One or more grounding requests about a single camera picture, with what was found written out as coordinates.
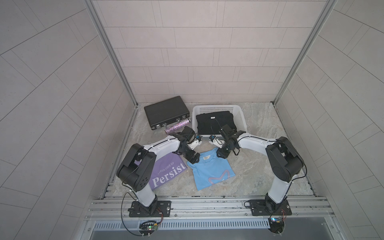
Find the black t-shirt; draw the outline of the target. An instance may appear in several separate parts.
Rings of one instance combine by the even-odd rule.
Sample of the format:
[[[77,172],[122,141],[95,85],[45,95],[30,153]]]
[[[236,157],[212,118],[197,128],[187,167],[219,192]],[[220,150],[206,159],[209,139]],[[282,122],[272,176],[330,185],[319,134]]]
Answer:
[[[231,129],[237,130],[234,122],[234,115],[229,111],[200,114],[196,116],[199,135],[220,134],[223,126],[228,125]]]

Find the light blue t-shirt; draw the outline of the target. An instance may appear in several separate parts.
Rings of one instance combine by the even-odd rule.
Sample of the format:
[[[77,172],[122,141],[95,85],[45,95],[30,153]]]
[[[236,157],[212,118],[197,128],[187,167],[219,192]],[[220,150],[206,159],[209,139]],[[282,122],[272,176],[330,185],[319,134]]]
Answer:
[[[193,171],[198,191],[236,176],[228,160],[217,156],[218,149],[201,153],[198,163],[187,162]]]

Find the white plastic laundry basket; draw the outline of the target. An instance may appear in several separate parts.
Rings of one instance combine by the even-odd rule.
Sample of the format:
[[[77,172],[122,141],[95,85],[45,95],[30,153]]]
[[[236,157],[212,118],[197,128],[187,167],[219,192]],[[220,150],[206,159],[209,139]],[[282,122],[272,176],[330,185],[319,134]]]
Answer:
[[[234,116],[234,124],[237,127],[238,131],[245,131],[247,132],[247,124],[246,120],[243,114],[243,111],[240,106],[238,105],[199,105],[194,106],[192,111],[192,129],[197,133],[198,135],[202,136],[203,138],[209,138],[210,135],[214,134],[207,134],[203,135],[198,133],[198,122],[196,119],[197,115],[200,114],[209,114],[214,112],[222,112],[222,111],[229,111]]]

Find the purple Persist t-shirt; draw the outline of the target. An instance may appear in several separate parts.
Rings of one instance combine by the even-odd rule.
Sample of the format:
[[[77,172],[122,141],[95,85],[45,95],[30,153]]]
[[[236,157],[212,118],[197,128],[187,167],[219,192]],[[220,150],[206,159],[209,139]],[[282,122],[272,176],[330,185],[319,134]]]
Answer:
[[[187,165],[179,155],[170,153],[155,162],[153,172],[146,180],[151,189],[155,190],[172,181],[187,169]]]

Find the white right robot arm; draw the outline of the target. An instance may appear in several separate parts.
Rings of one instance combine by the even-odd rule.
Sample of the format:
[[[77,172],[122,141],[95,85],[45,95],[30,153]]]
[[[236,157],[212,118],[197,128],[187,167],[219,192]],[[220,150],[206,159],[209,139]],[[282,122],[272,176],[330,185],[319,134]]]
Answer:
[[[303,159],[286,137],[278,139],[263,139],[245,131],[236,132],[229,125],[221,128],[222,140],[214,135],[209,137],[211,144],[218,147],[217,156],[226,159],[231,152],[236,156],[235,150],[248,149],[268,157],[275,177],[272,186],[266,194],[266,208],[272,213],[287,199],[292,181],[305,166]]]

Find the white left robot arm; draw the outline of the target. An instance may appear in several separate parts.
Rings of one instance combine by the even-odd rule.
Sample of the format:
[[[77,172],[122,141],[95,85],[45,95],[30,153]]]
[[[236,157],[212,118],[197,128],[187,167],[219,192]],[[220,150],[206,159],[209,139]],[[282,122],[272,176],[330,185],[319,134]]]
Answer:
[[[149,209],[157,201],[157,196],[149,185],[155,162],[167,154],[178,154],[191,164],[198,163],[200,154],[195,148],[201,143],[202,137],[191,128],[185,127],[182,132],[168,135],[153,144],[134,144],[118,167],[116,176],[122,181],[122,185],[135,193],[141,206]]]

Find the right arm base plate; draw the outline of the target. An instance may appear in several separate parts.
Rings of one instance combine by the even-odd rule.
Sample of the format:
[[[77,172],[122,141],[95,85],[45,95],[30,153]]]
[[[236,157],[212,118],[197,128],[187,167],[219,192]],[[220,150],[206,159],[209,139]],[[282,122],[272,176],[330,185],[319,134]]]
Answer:
[[[252,216],[291,216],[292,210],[287,200],[277,204],[273,200],[248,200],[244,207],[250,209]]]

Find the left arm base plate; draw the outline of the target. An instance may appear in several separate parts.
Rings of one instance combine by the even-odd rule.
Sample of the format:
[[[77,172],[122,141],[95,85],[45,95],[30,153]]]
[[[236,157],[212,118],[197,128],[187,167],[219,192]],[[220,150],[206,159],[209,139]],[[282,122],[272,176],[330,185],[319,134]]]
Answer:
[[[145,207],[138,201],[132,202],[128,209],[130,218],[150,218],[150,217],[169,217],[171,211],[171,201],[155,200],[149,207]]]

